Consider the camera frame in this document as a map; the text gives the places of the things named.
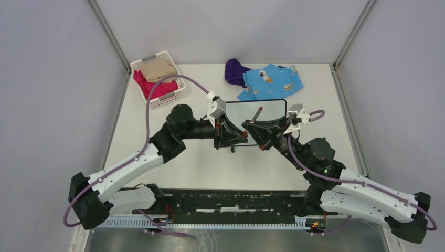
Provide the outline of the marker pen white barrel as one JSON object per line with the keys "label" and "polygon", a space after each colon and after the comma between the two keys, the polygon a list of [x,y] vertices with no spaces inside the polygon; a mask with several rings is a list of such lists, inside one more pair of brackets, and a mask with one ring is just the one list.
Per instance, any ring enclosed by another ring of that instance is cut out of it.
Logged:
{"label": "marker pen white barrel", "polygon": [[261,114],[262,111],[263,111],[263,107],[260,106],[260,107],[258,108],[258,110],[255,112],[255,114],[254,114],[254,116],[252,117],[252,119],[250,120],[250,122],[251,122],[251,123],[254,123],[254,122],[257,120],[257,118],[259,117],[259,115]]}

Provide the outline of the whiteboard with black frame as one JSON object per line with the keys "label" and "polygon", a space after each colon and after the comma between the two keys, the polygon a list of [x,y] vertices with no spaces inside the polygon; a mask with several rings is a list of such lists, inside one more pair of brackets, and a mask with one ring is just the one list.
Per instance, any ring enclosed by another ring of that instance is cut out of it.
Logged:
{"label": "whiteboard with black frame", "polygon": [[219,132],[215,147],[230,148],[258,146],[253,137],[242,126],[253,120],[273,121],[285,116],[287,102],[284,99],[231,101],[226,103],[226,111],[219,120]]}

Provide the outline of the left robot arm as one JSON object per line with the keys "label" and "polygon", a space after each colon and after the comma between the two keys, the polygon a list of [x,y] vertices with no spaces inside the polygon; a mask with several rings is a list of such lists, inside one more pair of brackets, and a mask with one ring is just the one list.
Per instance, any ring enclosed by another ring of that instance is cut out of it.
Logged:
{"label": "left robot arm", "polygon": [[236,127],[225,113],[214,119],[207,115],[196,120],[190,106],[176,105],[161,129],[145,142],[141,150],[110,169],[89,176],[79,172],[71,178],[64,224],[73,226],[67,222],[70,210],[77,216],[77,224],[86,230],[99,226],[110,215],[119,212],[147,209],[152,214],[160,213],[165,200],[148,186],[140,190],[122,191],[121,188],[176,158],[186,149],[185,139],[212,139],[218,149],[246,143],[248,133]]}

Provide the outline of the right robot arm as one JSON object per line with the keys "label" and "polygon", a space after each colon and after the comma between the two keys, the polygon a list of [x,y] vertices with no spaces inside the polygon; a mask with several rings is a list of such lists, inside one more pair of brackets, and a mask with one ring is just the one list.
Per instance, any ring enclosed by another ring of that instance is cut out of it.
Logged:
{"label": "right robot arm", "polygon": [[285,117],[272,121],[249,120],[242,127],[265,151],[276,149],[309,182],[303,198],[306,214],[339,213],[388,228],[396,237],[421,244],[428,231],[430,195],[407,194],[355,173],[335,160],[335,150],[325,138],[305,144],[287,133]]}

